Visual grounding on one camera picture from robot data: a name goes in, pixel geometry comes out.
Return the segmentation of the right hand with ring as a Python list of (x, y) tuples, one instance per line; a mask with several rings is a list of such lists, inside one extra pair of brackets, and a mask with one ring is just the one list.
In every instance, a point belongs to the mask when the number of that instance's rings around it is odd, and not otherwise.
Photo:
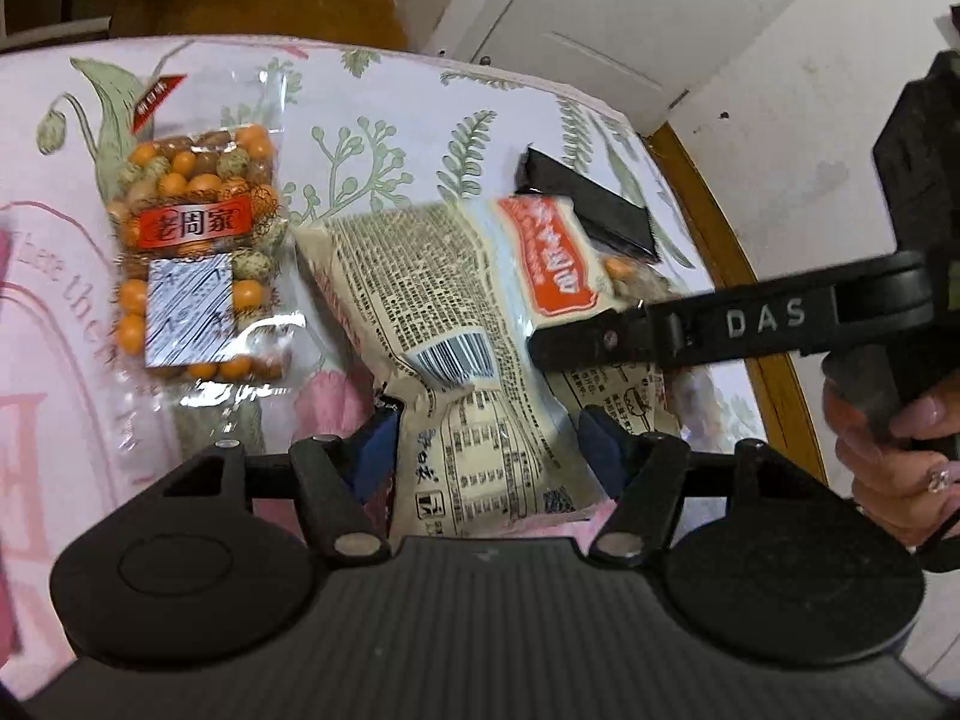
[(876, 439), (867, 418), (832, 379), (823, 384), (823, 414), (835, 452), (853, 473), (854, 500), (864, 514), (907, 548), (918, 548), (958, 509), (958, 461), (915, 442), (958, 433), (958, 374), (928, 390)]

